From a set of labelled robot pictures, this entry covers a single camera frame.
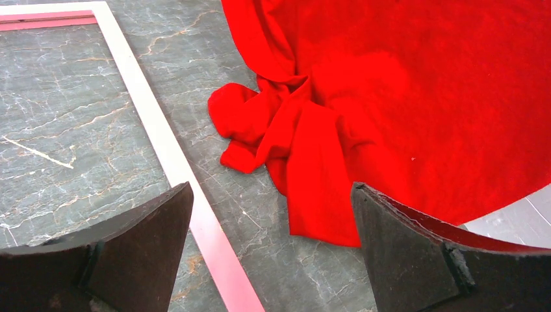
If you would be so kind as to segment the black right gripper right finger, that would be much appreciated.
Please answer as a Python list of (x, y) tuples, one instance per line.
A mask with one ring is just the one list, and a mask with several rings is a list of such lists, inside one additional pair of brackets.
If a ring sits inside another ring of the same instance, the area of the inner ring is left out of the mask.
[(351, 202), (379, 311), (549, 311), (550, 250), (467, 231), (365, 183)]

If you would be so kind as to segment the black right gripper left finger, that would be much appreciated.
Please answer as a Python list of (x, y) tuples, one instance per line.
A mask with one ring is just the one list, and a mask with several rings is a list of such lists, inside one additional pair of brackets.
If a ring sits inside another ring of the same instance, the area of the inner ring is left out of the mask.
[(36, 246), (1, 250), (2, 311), (167, 311), (194, 193), (181, 183), (146, 203)]

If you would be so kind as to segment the pink wooden picture frame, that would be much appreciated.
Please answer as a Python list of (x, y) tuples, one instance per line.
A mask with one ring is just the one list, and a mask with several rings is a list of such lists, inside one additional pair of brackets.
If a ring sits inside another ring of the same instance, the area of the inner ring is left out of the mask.
[(228, 311), (263, 311), (236, 253), (195, 177), (111, 9), (104, 1), (8, 5), (1, 30), (99, 25), (169, 184), (194, 193), (191, 232)]

